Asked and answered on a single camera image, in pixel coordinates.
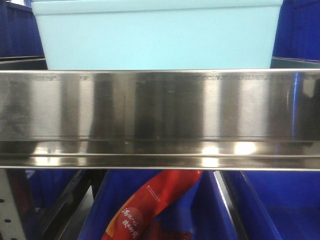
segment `light blue plastic container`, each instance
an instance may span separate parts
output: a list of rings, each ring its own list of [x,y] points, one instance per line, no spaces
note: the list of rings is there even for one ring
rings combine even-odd
[[[282,0],[36,1],[51,70],[269,68]]]

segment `metal shelf rail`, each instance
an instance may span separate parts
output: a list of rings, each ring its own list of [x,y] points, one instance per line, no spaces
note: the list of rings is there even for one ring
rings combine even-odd
[[[320,169],[320,70],[2,71],[0,167]]]

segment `shelf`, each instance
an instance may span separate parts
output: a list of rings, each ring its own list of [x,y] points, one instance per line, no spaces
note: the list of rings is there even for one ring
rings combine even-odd
[[[320,170],[320,70],[0,71],[0,168]]]

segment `metal bar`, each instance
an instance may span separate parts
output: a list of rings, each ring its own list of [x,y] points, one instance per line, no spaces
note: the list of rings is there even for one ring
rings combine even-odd
[[[82,230],[85,220],[94,203],[92,189],[89,188],[78,208],[72,215],[68,225],[66,226],[60,240],[77,240]]]
[[[47,62],[44,58],[31,58],[21,60],[6,59],[1,61],[0,70],[46,70]]]
[[[0,231],[3,240],[40,239],[24,170],[0,169]]]
[[[247,233],[243,227],[243,224],[242,224],[241,218],[238,214],[237,208],[236,208],[235,204],[233,203],[233,200],[232,200],[231,195],[229,193],[227,184],[224,180],[224,176],[222,175],[222,173],[220,171],[215,171],[214,177],[215,177],[216,182],[218,184],[224,205],[228,211],[230,219],[233,222],[233,225],[235,227],[235,230],[238,234],[239,239],[240,240],[248,240]]]
[[[0,57],[0,62],[21,61],[21,60],[29,60],[29,59],[44,59],[44,58],[45,58],[44,56],[7,56],[7,57]]]
[[[296,69],[296,68],[319,69],[320,61],[273,57],[271,61],[271,68],[273,69]]]
[[[317,171],[319,122],[317,69],[0,71],[1,168]]]
[[[37,217],[39,220],[39,226],[40,234],[43,235],[46,230],[50,227],[50,224],[54,221],[56,216],[59,214],[61,209],[64,207],[65,204],[70,205],[71,203],[67,200],[70,198],[70,196],[73,194],[74,190],[77,188],[79,182],[84,177],[86,171],[78,171],[72,180],[69,182],[69,184],[65,187],[64,191],[61,193],[60,197],[55,201],[54,205],[49,208],[41,208],[37,212]]]
[[[75,188],[73,189],[72,193],[68,195],[64,204],[56,213],[54,219],[50,219],[49,225],[46,224],[46,226],[42,226],[42,230],[44,231],[42,235],[43,239],[59,240],[62,237],[70,220],[72,219],[73,214],[75,213],[82,199],[86,195],[90,186],[90,176],[88,175],[88,173],[85,173],[81,177],[81,179],[77,177],[74,180],[75,181],[70,184],[75,186]]]

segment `blue storage bin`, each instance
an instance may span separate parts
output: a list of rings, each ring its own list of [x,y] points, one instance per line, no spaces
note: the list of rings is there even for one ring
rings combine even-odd
[[[27,170],[27,178],[34,204],[37,208],[50,208],[77,170],[36,169]]]
[[[109,170],[78,240],[100,240],[120,207],[159,170]],[[237,240],[212,171],[156,219],[166,230],[192,233],[193,240]]]
[[[225,172],[251,240],[320,239],[320,172]]]
[[[24,0],[24,5],[26,5],[27,7],[31,8],[31,3],[33,2],[33,0]]]
[[[43,55],[32,9],[0,0],[0,57]]]
[[[238,69],[270,67],[282,2],[40,0],[32,8],[50,70]]]
[[[284,0],[273,55],[320,60],[320,0]]]

